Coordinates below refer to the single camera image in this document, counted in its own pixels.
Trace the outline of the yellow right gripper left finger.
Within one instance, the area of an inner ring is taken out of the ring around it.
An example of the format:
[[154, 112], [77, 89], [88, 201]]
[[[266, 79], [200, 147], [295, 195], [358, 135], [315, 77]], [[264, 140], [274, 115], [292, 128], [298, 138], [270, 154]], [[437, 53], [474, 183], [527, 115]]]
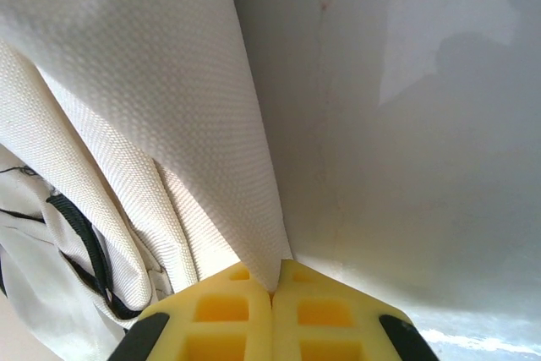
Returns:
[[271, 360], [271, 296], [237, 263], [147, 307], [110, 359]]

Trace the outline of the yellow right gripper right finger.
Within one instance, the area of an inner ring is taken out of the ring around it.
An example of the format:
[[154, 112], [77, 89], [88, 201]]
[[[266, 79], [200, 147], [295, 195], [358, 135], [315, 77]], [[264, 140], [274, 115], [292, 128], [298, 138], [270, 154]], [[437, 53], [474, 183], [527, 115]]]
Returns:
[[272, 321], [275, 360], [439, 359], [401, 310], [294, 260], [281, 263]]

